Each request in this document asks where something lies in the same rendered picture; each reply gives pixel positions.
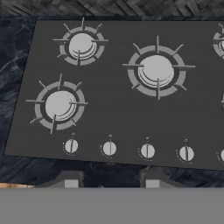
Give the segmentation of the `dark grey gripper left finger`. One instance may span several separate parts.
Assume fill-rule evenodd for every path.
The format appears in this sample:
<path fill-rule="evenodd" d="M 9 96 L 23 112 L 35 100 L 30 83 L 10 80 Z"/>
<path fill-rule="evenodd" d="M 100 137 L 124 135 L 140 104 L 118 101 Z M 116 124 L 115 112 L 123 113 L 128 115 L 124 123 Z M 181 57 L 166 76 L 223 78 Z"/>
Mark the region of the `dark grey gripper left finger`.
<path fill-rule="evenodd" d="M 55 179 L 39 185 L 39 188 L 82 188 L 84 179 L 83 171 L 62 171 Z"/>

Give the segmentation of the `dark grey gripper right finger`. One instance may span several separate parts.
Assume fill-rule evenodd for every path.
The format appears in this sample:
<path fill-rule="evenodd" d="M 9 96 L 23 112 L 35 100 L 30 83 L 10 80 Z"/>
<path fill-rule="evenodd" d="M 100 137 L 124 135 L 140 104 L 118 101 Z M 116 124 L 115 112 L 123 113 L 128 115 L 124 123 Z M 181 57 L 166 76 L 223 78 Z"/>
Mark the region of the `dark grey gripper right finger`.
<path fill-rule="evenodd" d="M 140 172 L 140 186 L 142 188 L 186 188 L 185 185 L 171 180 L 161 171 L 146 169 Z"/>

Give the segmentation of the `black gas hob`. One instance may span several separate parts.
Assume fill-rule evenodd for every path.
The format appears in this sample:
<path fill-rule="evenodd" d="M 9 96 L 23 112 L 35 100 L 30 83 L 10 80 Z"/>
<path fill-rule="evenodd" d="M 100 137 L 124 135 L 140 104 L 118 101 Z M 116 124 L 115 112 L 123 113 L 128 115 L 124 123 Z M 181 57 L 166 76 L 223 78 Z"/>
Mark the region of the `black gas hob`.
<path fill-rule="evenodd" d="M 224 171 L 222 150 L 224 21 L 36 23 L 6 155 Z"/>

